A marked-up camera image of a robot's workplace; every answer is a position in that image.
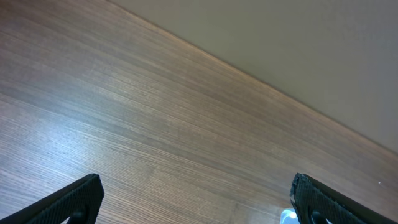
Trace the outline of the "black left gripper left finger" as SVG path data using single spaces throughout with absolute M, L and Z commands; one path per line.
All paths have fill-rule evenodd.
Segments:
M 94 223 L 103 199 L 104 188 L 100 176 L 88 174 L 1 219 L 1 223 Z

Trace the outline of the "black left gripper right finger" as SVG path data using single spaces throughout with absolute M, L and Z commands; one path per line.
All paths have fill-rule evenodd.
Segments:
M 306 174 L 295 175 L 290 189 L 290 202 L 299 223 L 395 224 L 395 221 Z

